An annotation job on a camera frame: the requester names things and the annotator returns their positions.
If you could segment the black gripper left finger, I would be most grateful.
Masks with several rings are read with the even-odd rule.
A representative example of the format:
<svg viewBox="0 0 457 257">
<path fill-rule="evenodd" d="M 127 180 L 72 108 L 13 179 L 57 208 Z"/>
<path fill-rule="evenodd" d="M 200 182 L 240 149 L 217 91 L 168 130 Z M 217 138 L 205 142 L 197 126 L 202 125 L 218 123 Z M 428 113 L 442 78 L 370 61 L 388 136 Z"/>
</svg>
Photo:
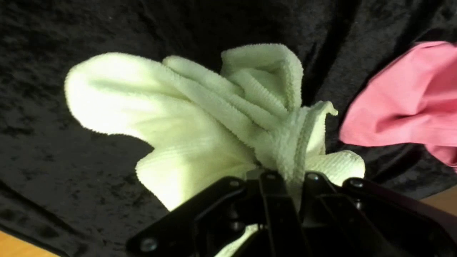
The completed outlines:
<svg viewBox="0 0 457 257">
<path fill-rule="evenodd" d="M 257 225 L 267 257 L 305 257 L 297 212 L 277 172 L 224 178 L 127 240 L 128 257 L 215 257 Z"/>
</svg>

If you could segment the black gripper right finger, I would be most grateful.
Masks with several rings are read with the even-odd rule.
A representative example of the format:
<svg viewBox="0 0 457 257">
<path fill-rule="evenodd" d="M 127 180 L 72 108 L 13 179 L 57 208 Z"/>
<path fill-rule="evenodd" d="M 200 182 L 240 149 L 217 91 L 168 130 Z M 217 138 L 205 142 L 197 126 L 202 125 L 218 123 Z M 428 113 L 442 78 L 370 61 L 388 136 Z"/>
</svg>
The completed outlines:
<svg viewBox="0 0 457 257">
<path fill-rule="evenodd" d="M 307 257 L 457 257 L 457 219 L 364 179 L 302 183 Z"/>
</svg>

